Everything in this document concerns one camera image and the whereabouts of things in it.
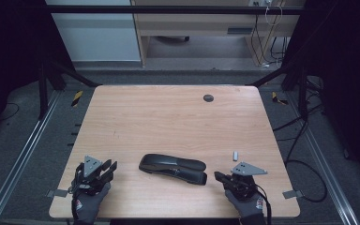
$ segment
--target floor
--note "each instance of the floor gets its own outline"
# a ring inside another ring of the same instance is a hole
[[[282,56],[282,43],[273,48],[274,56]],[[242,37],[154,37],[145,67],[82,67],[85,77],[106,84],[234,84],[244,85],[269,74],[280,66],[280,60],[269,58],[269,67],[256,67]],[[0,224],[64,224],[48,215],[51,200],[46,190],[55,189],[66,165],[71,145],[76,141],[77,127],[83,120],[93,88],[65,76],[64,92],[50,89],[55,105],[46,124],[38,121],[38,84],[31,83],[14,91],[0,121]],[[297,90],[283,92],[283,77],[260,87],[262,101],[272,128],[286,124],[298,116]],[[311,77],[315,83],[320,80]],[[69,107],[75,93],[83,90],[77,108]],[[272,99],[287,100],[281,104]],[[309,107],[320,105],[316,93],[309,93]],[[323,202],[298,199],[302,213],[297,218],[275,219],[274,224],[360,224],[360,166],[342,155],[341,143],[324,116],[324,108],[311,112],[307,129],[294,147],[292,159],[306,162],[323,177],[328,195]],[[298,121],[276,131],[285,158],[303,123]],[[35,128],[43,128],[36,133]],[[316,173],[304,165],[288,166],[292,184],[311,199],[324,194],[323,183]],[[99,220],[107,224],[107,219]],[[115,221],[114,224],[139,224],[145,221]]]

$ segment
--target metal bracket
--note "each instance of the metal bracket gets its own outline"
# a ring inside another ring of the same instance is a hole
[[[285,197],[285,199],[291,199],[291,198],[300,198],[303,197],[304,194],[301,190],[288,190],[288,191],[284,191],[282,192],[283,197]]]
[[[247,164],[244,161],[232,168],[231,172],[243,176],[267,174],[266,170]]]
[[[84,157],[84,169],[83,177],[87,177],[89,174],[97,170],[103,163],[93,157],[85,156]]]
[[[49,197],[49,198],[54,198],[54,196],[66,198],[67,194],[68,194],[67,190],[63,190],[63,189],[50,190],[50,189],[48,189],[45,196]]]

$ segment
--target aluminum rail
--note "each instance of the aluminum rail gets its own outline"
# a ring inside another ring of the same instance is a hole
[[[291,102],[296,116],[299,116],[295,97],[289,93],[287,93],[287,97]],[[359,225],[359,221],[352,207],[350,206],[350,203],[347,200],[340,183],[336,179],[336,176],[329,166],[329,163],[325,159],[323,150],[318,145],[314,138],[314,134],[308,127],[306,130],[306,138],[307,145],[310,147],[311,154],[317,163],[317,167],[320,169],[323,180],[328,187],[328,192],[332,197],[333,203],[335,204],[338,214],[340,215],[344,225]]]
[[[54,109],[57,105],[58,100],[61,97],[61,92],[54,91],[50,100],[50,107],[45,116],[37,121],[37,124],[28,138],[27,143],[22,149],[20,155],[18,156],[16,162],[14,163],[4,185],[0,189],[0,216],[10,198],[14,188],[16,187],[18,181],[20,180],[25,166],[28,163],[29,158],[34,152],[35,147],[38,144],[38,141],[43,133],[43,130],[47,126]]]
[[[19,6],[22,10],[50,13],[134,13],[134,14],[250,14],[303,15],[324,13],[323,8],[304,7],[217,7],[217,6]]]

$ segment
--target gray carpet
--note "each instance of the gray carpet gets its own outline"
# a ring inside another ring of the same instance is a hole
[[[139,75],[122,75],[121,76],[103,76],[95,77],[95,80],[103,83],[111,84],[162,84],[177,83],[179,79],[176,75],[164,76],[166,81],[161,79],[139,80]],[[210,79],[201,77],[199,80],[187,80],[186,84],[207,84],[227,83],[221,80],[220,76],[210,74]],[[232,84],[242,84],[249,78],[240,79],[238,82],[230,82]],[[27,134],[32,131],[32,127],[36,123],[38,117],[38,86],[36,83],[25,86],[14,92],[10,96],[10,101],[17,103],[20,110],[11,118],[0,123],[0,186],[5,180],[5,174],[10,170],[10,165],[14,162],[27,139]],[[75,93],[83,90],[83,95],[78,107],[72,108],[70,104]],[[267,110],[270,122],[273,128],[279,127],[286,122],[291,121],[295,117],[295,113],[290,105],[282,105],[272,101],[272,91],[276,91],[279,99],[286,99],[287,95],[280,92],[276,85],[267,85],[261,90],[262,100]],[[69,143],[74,143],[76,136],[71,135],[78,131],[76,124],[80,124],[83,120],[88,103],[93,95],[93,89],[85,87],[68,80],[68,87],[63,92],[58,106],[53,113],[52,119],[46,127],[34,154],[31,156],[27,167],[25,168],[22,178],[16,186],[7,206],[2,213],[2,222],[36,220],[36,221],[56,221],[50,218],[48,210],[52,199],[45,197],[48,189],[55,189],[58,185],[61,173],[67,163],[68,155],[71,151]],[[319,99],[311,99],[311,105],[318,104]],[[13,109],[8,105],[8,112],[13,113]],[[317,140],[322,144],[322,148],[327,151],[328,160],[337,174],[337,179],[342,183],[352,208],[360,220],[360,167],[357,162],[345,159],[342,156],[341,145],[337,142],[336,135],[326,121],[324,114],[315,112],[310,116],[309,126],[316,134]],[[300,129],[300,124],[294,124],[277,131],[278,140],[294,138]],[[282,156],[286,156],[289,152],[293,141],[278,141],[278,146]],[[311,156],[308,145],[302,136],[295,146],[292,153],[292,159],[299,159],[308,165],[316,168],[314,159]],[[317,176],[306,167],[298,164],[289,164],[288,173],[291,177],[294,188],[301,189],[306,196],[317,199],[323,195],[323,186]],[[275,224],[342,224],[338,215],[338,210],[328,195],[324,202],[313,203],[304,199],[299,199],[301,214],[296,218],[274,219]]]
[[[248,57],[248,54],[244,52],[245,42],[237,39],[234,41],[242,49],[234,49],[233,52],[228,52],[221,58],[214,51],[223,52],[222,46],[218,48],[208,48],[208,46],[205,46],[199,49],[198,52],[195,52],[196,57],[190,56],[187,50],[191,50],[193,44],[202,46],[200,38],[191,37],[187,49],[184,48],[186,45],[183,45],[183,48],[177,48],[179,44],[170,41],[172,40],[153,40],[153,45],[164,43],[170,46],[172,52],[166,52],[167,50],[165,49],[159,50],[162,46],[156,46],[149,53],[147,66],[144,68],[92,69],[83,71],[82,74],[94,82],[104,84],[242,85],[257,81],[272,70],[271,68],[261,67],[250,69],[250,65],[245,69],[245,60],[243,58]],[[212,41],[216,45],[224,44],[219,42],[219,39]],[[209,54],[201,52],[206,49],[210,51]],[[45,197],[45,194],[48,189],[57,188],[71,152],[70,144],[76,140],[76,136],[71,133],[79,130],[79,127],[76,125],[82,122],[94,91],[93,88],[89,88],[67,76],[65,76],[65,79],[67,81],[67,88],[61,93],[58,106],[52,114],[52,118],[46,126],[33,155],[30,157],[21,179],[2,212],[0,224],[65,224],[64,220],[53,219],[49,216],[48,211],[52,199]],[[272,101],[273,91],[277,92],[279,99],[288,100],[289,96],[296,95],[296,92],[281,92],[279,85],[282,79],[282,77],[279,77],[260,87],[262,101],[272,128],[277,128],[297,116],[291,105],[282,105]],[[78,90],[83,90],[83,95],[78,106],[72,108],[70,104]],[[17,104],[19,110],[17,111],[16,105],[7,105],[2,118],[9,118],[0,121],[0,187],[5,182],[6,176],[38,121],[38,84],[31,83],[15,90],[11,93],[8,102]],[[318,97],[312,97],[310,102],[309,107],[320,104]],[[320,148],[324,151],[326,160],[341,184],[344,194],[360,222],[360,165],[358,162],[344,158],[342,146],[338,142],[337,136],[324,113],[316,111],[309,117],[308,121],[308,127],[314,134],[314,138]],[[281,140],[296,137],[300,128],[300,123],[295,123],[275,132],[279,150],[284,158],[289,153],[293,140]],[[317,168],[317,164],[311,155],[306,135],[302,135],[300,140],[298,140],[291,159],[302,160],[312,168]],[[321,198],[323,195],[323,185],[318,176],[311,170],[303,165],[290,163],[288,165],[288,173],[295,189],[302,190],[311,199]],[[338,214],[338,209],[330,195],[327,195],[325,200],[319,203],[309,202],[305,199],[298,199],[298,202],[301,208],[299,217],[287,219],[275,218],[273,220],[274,224],[343,224]],[[103,219],[101,222],[106,222],[102,224],[107,224],[107,219]],[[145,223],[146,221],[140,220],[116,220],[114,224]]]

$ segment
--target wrist strap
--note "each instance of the wrist strap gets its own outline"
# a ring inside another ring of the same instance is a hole
[[[242,225],[265,225],[264,214],[253,214],[248,217],[241,217]]]

